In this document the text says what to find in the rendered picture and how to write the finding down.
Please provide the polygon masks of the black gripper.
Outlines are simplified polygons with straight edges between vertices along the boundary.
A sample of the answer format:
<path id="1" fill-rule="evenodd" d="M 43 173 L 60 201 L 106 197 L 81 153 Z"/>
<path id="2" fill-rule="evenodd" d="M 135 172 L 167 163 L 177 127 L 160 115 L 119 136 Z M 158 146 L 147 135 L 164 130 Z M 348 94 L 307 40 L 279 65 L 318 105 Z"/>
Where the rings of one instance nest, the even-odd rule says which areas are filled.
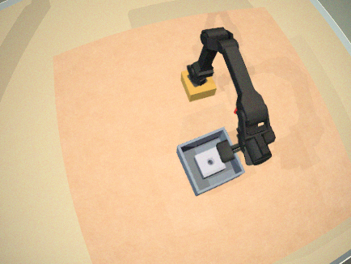
<path id="1" fill-rule="evenodd" d="M 239 133 L 236 136 L 239 140 L 239 142 L 236 144 L 230 145 L 228 140 L 224 140 L 220 143 L 217 143 L 217 145 L 216 145 L 216 148 L 217 148 L 218 153 L 219 153 L 219 157 L 220 157 L 222 163 L 224 163 L 224 164 L 235 159 L 234 153 L 241 151 L 240 146 L 242 144 L 245 147 L 244 143 L 246 141 L 242 140 L 239 137 Z M 273 128 L 271 127 L 271 125 L 269 125 L 269 132 L 264 134 L 264 139 L 266 140 L 267 145 L 274 143 L 275 138 L 276 138 L 276 136 L 273 132 Z"/>

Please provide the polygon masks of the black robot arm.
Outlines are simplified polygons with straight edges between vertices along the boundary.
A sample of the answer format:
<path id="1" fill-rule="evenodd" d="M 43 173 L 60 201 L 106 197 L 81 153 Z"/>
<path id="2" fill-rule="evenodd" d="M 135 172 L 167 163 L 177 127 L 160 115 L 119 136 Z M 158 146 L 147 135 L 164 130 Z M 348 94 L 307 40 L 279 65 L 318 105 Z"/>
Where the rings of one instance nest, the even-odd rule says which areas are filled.
<path id="1" fill-rule="evenodd" d="M 252 85 L 238 41 L 233 33 L 222 27 L 202 30 L 201 43 L 204 46 L 198 61 L 187 65 L 189 81 L 194 87 L 205 84 L 206 78 L 214 76 L 212 63 L 217 52 L 222 54 L 238 95 L 235 107 L 239 137 L 246 141 L 245 147 L 240 146 L 245 163 L 248 166 L 264 163 L 272 157 L 264 139 L 270 125 L 268 106 Z M 261 122 L 264 124 L 258 126 Z"/>

